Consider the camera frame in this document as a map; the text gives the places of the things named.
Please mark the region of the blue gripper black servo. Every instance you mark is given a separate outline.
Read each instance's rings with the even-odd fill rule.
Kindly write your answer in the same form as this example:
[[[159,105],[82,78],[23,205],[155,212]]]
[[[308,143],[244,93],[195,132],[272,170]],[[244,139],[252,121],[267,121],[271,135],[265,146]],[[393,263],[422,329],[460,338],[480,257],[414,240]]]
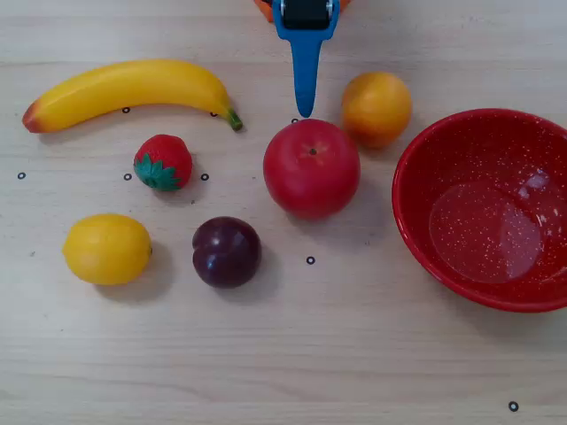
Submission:
[[[315,105],[316,84],[322,41],[335,31],[341,12],[338,0],[272,1],[273,22],[278,36],[291,42],[294,90],[299,114],[309,118]]]

